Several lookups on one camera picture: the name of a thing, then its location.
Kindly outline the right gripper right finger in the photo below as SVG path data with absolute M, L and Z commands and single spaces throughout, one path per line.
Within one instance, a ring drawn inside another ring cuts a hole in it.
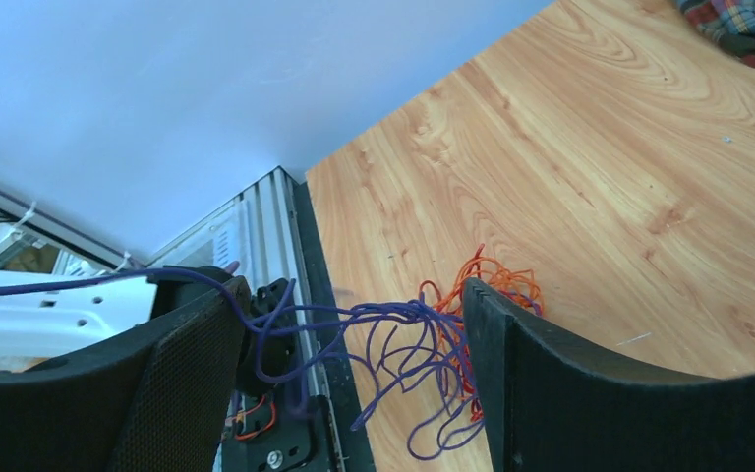
M 755 471 L 755 374 L 639 361 L 539 318 L 479 279 L 463 290 L 496 471 Z

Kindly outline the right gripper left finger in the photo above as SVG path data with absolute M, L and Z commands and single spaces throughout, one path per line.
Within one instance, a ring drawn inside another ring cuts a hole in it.
M 209 471 L 244 328 L 236 277 L 26 372 L 0 372 L 0 471 Z

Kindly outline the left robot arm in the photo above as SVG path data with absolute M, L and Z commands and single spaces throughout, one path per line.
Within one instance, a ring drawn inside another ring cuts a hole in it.
M 0 372 L 24 372 L 142 325 L 232 276 L 214 266 L 89 277 L 0 270 Z

